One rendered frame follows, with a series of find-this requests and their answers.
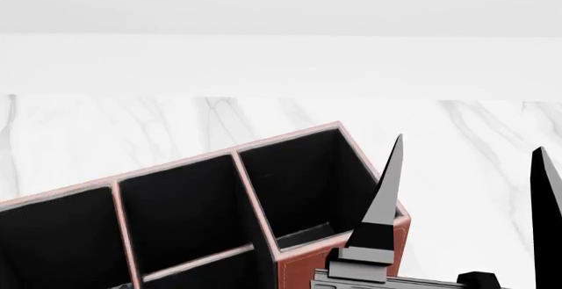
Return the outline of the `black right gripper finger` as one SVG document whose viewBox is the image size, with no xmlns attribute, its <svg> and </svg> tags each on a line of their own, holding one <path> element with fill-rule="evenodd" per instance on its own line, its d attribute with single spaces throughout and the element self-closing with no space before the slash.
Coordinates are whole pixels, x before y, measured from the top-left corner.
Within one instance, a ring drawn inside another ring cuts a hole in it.
<svg viewBox="0 0 562 289">
<path fill-rule="evenodd" d="M 328 277 L 385 283 L 394 262 L 393 222 L 403 164 L 403 135 L 398 135 L 374 196 L 345 245 L 328 256 Z"/>
<path fill-rule="evenodd" d="M 536 289 L 562 289 L 562 177 L 543 147 L 532 152 L 530 196 Z"/>
</svg>

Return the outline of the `brown leather compartment caddy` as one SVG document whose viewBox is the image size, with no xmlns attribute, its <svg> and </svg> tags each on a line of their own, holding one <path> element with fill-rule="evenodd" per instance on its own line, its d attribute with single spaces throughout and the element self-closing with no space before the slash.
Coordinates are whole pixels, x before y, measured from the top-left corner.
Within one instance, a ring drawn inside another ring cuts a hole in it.
<svg viewBox="0 0 562 289">
<path fill-rule="evenodd" d="M 333 122 L 0 201 L 0 289 L 309 289 L 379 178 Z"/>
</svg>

